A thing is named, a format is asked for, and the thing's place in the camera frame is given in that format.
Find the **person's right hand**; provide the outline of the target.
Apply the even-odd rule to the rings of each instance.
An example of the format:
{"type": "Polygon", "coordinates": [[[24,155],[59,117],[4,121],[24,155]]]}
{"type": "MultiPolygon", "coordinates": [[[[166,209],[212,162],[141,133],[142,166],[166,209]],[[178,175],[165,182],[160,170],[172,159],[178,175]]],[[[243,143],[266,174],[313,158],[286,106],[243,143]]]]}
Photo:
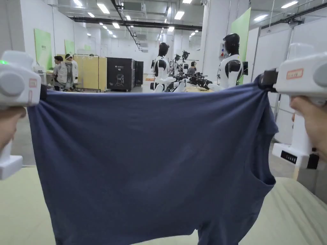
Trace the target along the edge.
{"type": "Polygon", "coordinates": [[[327,108],[306,97],[292,97],[290,107],[304,118],[306,133],[323,162],[327,162],[327,108]]]}

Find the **person's left hand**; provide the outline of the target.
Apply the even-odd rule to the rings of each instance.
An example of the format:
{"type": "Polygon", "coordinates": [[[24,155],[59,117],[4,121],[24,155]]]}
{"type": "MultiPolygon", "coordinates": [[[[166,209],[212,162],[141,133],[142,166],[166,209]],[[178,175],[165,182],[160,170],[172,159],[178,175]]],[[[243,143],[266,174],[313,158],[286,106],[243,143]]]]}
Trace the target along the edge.
{"type": "Polygon", "coordinates": [[[9,107],[0,110],[0,151],[14,138],[19,119],[26,116],[24,107],[9,107]]]}

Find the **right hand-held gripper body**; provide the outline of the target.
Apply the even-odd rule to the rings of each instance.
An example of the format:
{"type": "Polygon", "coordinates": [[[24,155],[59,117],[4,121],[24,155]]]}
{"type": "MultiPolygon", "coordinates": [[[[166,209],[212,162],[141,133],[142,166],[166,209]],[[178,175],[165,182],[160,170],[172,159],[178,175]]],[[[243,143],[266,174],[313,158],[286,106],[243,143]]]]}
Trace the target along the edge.
{"type": "MultiPolygon", "coordinates": [[[[318,53],[309,44],[292,43],[288,59],[279,68],[259,75],[258,86],[289,97],[305,96],[316,106],[323,107],[327,100],[326,69],[326,52],[318,53]]],[[[301,114],[295,114],[291,144],[275,143],[272,154],[297,167],[317,169],[319,156],[308,137],[301,114]]]]}

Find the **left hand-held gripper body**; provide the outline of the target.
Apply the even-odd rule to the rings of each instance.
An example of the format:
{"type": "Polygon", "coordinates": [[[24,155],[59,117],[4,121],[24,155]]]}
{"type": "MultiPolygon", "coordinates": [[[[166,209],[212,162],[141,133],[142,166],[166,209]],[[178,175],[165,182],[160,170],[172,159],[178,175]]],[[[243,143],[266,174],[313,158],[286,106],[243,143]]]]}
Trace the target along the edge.
{"type": "MultiPolygon", "coordinates": [[[[40,75],[33,71],[33,58],[21,51],[7,50],[0,60],[0,111],[29,107],[47,94],[40,75]]],[[[5,180],[23,167],[23,157],[11,155],[12,139],[0,151],[0,179],[5,180]]]]}

